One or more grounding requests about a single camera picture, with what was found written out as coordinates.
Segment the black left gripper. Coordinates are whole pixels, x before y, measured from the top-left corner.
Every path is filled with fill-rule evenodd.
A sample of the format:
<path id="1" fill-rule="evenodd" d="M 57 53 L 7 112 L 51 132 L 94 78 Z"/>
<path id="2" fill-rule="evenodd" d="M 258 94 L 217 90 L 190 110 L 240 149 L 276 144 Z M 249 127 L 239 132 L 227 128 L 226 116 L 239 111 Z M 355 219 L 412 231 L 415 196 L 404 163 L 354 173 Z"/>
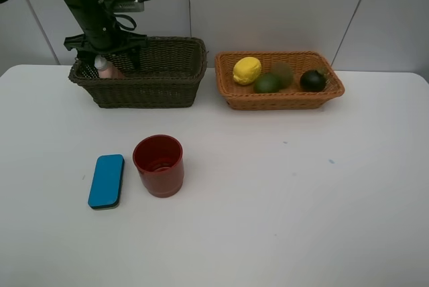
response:
<path id="1" fill-rule="evenodd" d="M 76 62 L 93 66 L 97 54 L 129 52 L 133 69 L 140 69 L 140 48 L 147 36 L 136 34 L 135 20 L 129 13 L 110 12 L 101 0 L 64 0 L 82 33 L 65 38 L 67 50 L 76 50 Z"/>

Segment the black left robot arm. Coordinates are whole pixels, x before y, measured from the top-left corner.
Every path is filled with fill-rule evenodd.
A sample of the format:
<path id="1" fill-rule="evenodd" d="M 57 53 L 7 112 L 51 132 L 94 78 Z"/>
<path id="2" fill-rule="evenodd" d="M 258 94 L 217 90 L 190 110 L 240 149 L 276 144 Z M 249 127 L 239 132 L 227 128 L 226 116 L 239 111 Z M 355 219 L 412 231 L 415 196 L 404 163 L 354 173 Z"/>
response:
<path id="1" fill-rule="evenodd" d="M 131 0 L 63 0 L 77 21 L 82 34 L 67 37 L 64 47 L 76 50 L 77 58 L 93 64 L 97 55 L 107 57 L 124 54 L 140 67 L 139 52 L 147 46 L 147 36 L 135 34 L 117 21 L 114 8 Z"/>

